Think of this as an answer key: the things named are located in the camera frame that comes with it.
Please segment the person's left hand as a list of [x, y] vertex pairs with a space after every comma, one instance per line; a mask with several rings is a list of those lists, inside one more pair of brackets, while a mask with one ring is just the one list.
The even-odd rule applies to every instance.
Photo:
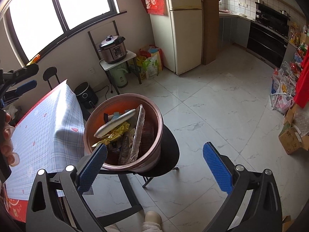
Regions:
[[11, 116], [5, 111], [5, 122], [3, 128], [1, 129], [1, 154], [7, 159], [10, 166], [17, 166], [20, 162], [19, 155], [14, 152], [14, 146], [12, 142], [12, 135], [15, 128], [12, 127], [9, 122], [11, 121]]

